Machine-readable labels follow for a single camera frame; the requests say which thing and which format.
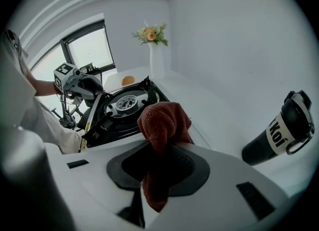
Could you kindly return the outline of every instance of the black vent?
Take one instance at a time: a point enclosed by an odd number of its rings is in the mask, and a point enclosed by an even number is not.
[[[258,220],[262,220],[275,210],[251,182],[237,184],[236,187],[243,195]]]
[[[85,159],[82,159],[82,160],[78,160],[78,161],[67,163],[67,165],[68,165],[68,167],[70,169],[72,169],[72,168],[75,168],[75,167],[78,167],[78,166],[81,166],[81,165],[86,165],[88,163],[89,163],[88,161],[86,161]]]

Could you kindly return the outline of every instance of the black thermos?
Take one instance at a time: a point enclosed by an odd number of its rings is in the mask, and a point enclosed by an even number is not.
[[[305,92],[290,91],[281,112],[243,148],[243,160],[250,165],[257,165],[282,153],[292,155],[299,151],[315,132],[310,107],[311,101]]]

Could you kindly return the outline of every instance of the brown towel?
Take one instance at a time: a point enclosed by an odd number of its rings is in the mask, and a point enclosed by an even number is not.
[[[149,206],[160,212],[167,203],[169,190],[169,170],[163,158],[167,142],[193,143],[187,132],[191,121],[180,104],[159,102],[145,108],[138,124],[158,156],[144,177],[142,188]]]
[[[164,155],[169,140],[192,143],[187,132],[191,121],[179,103],[159,102],[146,107],[138,124],[158,156]]]

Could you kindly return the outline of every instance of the yellow label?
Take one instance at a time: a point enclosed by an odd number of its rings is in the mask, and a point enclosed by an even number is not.
[[[84,134],[86,134],[89,131],[89,129],[90,129],[90,123],[88,122],[86,124]],[[81,143],[81,151],[87,149],[86,144],[87,144],[87,140],[83,139]]]

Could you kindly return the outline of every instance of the white vase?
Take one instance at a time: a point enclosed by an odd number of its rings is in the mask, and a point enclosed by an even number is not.
[[[151,42],[148,45],[150,47],[151,77],[153,79],[162,79],[164,78],[164,61],[161,52],[162,43],[157,45]]]

